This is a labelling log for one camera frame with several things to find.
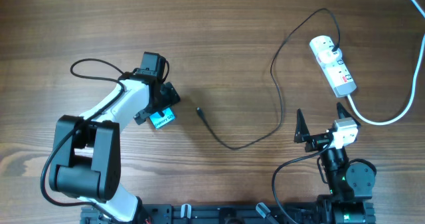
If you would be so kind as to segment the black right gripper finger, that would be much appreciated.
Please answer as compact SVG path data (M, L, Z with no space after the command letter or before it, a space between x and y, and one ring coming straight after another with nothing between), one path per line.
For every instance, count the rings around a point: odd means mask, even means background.
M338 102L336 104L337 106L337 114L339 119L343 119L343 118L351 118L357 125L358 128L361 127L361 124L358 120L356 120L342 105L342 103Z
M310 136L301 108L297 109L295 136Z

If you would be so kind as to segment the teal Galaxy smartphone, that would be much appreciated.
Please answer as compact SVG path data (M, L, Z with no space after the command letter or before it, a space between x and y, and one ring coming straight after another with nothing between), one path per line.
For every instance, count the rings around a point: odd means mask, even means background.
M161 112L152 114L149 119L155 129L161 129L175 120L174 112L171 108L166 108Z

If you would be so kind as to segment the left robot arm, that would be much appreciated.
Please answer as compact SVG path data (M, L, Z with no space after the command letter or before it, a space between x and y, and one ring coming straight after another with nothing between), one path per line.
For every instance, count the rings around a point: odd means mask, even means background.
M116 87L100 103L78 116L63 115L56 123L53 149L42 171L43 197L53 205L49 189L89 205L82 222L151 223L140 197L120 183L120 134L131 122L151 120L160 129L175 120L171 109L180 102L170 82L169 61L145 52L138 68L121 72Z

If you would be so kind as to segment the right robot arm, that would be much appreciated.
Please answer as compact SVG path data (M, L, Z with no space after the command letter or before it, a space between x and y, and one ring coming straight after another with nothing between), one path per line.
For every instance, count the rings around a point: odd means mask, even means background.
M349 159L345 147L357 140L360 123L337 103L336 119L325 133L311 135L302 111L297 110L295 143L304 143L306 152L318 152L317 166L328 195L313 203L295 207L299 223L375 223L373 195L377 169L364 159Z

